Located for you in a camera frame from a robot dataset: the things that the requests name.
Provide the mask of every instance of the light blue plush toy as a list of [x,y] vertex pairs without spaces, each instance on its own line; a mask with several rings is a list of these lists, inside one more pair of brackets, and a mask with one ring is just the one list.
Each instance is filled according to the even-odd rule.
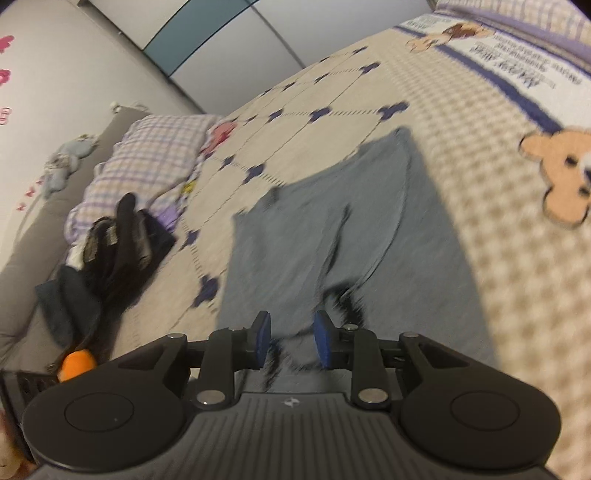
[[95,149],[97,138],[93,135],[81,135],[75,140],[64,143],[45,163],[43,175],[43,198],[49,198],[52,192],[66,188],[68,177],[80,167],[80,160],[90,155]]

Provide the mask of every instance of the teal panel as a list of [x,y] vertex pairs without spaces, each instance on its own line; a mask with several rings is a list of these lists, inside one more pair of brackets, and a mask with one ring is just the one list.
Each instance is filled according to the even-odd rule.
[[167,75],[253,0],[189,0],[144,49]]

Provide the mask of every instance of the ridged gray plastic panel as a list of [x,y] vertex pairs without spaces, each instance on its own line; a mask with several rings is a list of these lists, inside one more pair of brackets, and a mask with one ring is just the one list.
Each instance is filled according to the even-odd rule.
[[201,413],[168,451],[143,465],[88,475],[48,465],[31,480],[556,480],[536,468],[506,475],[456,471],[414,450],[383,413],[341,394],[243,394]]

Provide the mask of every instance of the bedspread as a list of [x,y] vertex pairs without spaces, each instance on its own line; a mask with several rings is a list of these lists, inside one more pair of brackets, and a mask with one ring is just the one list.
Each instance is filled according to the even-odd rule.
[[360,144],[410,128],[478,287],[501,368],[557,403],[549,467],[591,478],[591,80],[473,21],[424,15],[257,96],[204,154],[179,238],[126,313],[119,356],[216,328],[232,216]]

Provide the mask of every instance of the orange object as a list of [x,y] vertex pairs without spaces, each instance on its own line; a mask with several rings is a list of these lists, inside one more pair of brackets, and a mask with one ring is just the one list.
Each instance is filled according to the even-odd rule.
[[96,368],[96,360],[88,350],[78,350],[64,358],[57,378],[65,382]]

